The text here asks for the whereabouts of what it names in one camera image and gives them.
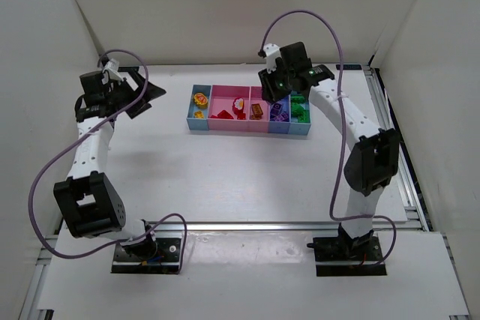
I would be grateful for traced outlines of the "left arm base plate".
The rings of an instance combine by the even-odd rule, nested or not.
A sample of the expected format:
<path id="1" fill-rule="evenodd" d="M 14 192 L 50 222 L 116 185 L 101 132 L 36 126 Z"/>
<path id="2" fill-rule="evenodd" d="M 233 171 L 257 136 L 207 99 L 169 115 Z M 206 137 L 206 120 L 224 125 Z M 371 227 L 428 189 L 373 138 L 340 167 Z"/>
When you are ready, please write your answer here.
<path id="1" fill-rule="evenodd" d="M 184 244 L 181 232 L 156 232 L 156 245 L 150 253 L 138 256 L 129 253 L 121 245 L 116 245 L 112 256 L 112 274 L 178 274 Z"/>

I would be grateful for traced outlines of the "purple brown lego piece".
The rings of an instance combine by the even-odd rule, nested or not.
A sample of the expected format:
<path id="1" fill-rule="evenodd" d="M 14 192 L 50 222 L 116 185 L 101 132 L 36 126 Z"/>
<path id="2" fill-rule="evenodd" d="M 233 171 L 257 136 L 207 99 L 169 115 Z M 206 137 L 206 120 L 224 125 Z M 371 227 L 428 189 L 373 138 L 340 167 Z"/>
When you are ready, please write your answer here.
<path id="1" fill-rule="evenodd" d="M 276 122 L 289 122 L 290 118 L 287 112 L 282 112 L 279 115 L 276 115 L 271 118 L 271 121 L 276 121 Z"/>

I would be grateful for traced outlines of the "green lego brick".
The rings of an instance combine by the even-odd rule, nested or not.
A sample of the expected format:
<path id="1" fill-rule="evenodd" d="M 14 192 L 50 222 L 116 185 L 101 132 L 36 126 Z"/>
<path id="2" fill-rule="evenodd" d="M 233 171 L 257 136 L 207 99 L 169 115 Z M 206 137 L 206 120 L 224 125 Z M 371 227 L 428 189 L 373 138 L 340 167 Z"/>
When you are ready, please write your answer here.
<path id="1" fill-rule="evenodd" d="M 307 110 L 307 102 L 301 95 L 292 95 L 291 98 L 291 114 L 298 123 L 309 123 L 310 113 Z"/>

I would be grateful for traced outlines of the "red heart lego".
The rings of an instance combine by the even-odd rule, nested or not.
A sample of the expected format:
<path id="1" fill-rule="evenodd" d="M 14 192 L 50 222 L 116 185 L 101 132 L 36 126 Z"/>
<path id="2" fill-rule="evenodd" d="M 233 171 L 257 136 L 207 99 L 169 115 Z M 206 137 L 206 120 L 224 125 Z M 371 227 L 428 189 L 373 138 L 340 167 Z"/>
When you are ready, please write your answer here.
<path id="1" fill-rule="evenodd" d="M 245 100 L 243 97 L 236 97 L 232 102 L 232 111 L 235 115 L 244 113 Z"/>

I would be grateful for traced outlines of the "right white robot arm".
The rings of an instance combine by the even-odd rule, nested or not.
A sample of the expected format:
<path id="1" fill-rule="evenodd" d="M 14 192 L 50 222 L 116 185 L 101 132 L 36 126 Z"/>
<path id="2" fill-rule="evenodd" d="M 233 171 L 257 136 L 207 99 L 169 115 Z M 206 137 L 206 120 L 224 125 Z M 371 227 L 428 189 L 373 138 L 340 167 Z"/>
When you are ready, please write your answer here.
<path id="1" fill-rule="evenodd" d="M 313 65 L 302 42 L 262 46 L 266 68 L 259 72 L 262 98 L 269 103 L 296 92 L 320 110 L 342 136 L 340 176 L 350 187 L 346 213 L 336 220 L 348 241 L 365 242 L 383 190 L 398 172 L 400 136 L 367 117 L 343 92 L 341 72 Z"/>

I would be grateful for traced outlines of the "yellow pineapple lego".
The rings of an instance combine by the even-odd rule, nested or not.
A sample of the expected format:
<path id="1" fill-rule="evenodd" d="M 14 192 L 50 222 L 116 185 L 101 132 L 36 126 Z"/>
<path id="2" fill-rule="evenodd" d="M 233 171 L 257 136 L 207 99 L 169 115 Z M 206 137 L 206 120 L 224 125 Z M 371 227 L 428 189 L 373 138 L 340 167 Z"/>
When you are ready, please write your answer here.
<path id="1" fill-rule="evenodd" d="M 202 92 L 195 93 L 192 99 L 199 109 L 207 109 L 209 106 L 209 98 Z"/>

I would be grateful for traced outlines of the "purple flower lego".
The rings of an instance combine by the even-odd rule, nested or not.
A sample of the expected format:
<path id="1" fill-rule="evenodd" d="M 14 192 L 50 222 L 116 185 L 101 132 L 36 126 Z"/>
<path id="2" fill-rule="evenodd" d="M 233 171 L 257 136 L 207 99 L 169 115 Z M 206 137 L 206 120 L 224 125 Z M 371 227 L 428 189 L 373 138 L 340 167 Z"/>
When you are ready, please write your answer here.
<path id="1" fill-rule="evenodd" d="M 284 105 L 282 103 L 273 103 L 270 108 L 270 116 L 277 117 L 283 111 Z"/>

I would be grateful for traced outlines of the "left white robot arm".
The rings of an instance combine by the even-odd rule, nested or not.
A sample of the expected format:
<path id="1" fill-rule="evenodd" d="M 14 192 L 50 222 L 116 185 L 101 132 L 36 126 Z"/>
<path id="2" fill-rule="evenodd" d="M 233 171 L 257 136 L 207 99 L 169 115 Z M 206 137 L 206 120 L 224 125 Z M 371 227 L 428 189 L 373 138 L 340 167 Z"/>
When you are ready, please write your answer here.
<path id="1" fill-rule="evenodd" d="M 138 67 L 97 70 L 80 76 L 80 82 L 84 93 L 74 111 L 78 134 L 85 141 L 76 148 L 66 179 L 54 185 L 55 200 L 75 238 L 120 240 L 127 253 L 146 259 L 158 250 L 155 237 L 145 221 L 128 219 L 107 177 L 107 157 L 115 113 L 126 107 L 134 119 L 166 92 L 146 81 Z"/>

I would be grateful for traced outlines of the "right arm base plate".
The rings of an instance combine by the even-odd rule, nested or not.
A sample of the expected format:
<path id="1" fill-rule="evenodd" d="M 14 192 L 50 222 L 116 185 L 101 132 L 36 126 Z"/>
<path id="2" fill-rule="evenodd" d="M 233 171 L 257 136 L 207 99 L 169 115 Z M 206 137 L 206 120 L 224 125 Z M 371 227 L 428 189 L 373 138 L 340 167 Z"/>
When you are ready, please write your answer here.
<path id="1" fill-rule="evenodd" d="M 348 252 L 338 238 L 313 238 L 307 248 L 313 250 L 318 277 L 383 277 L 386 266 L 378 264 L 383 258 L 379 238 Z"/>

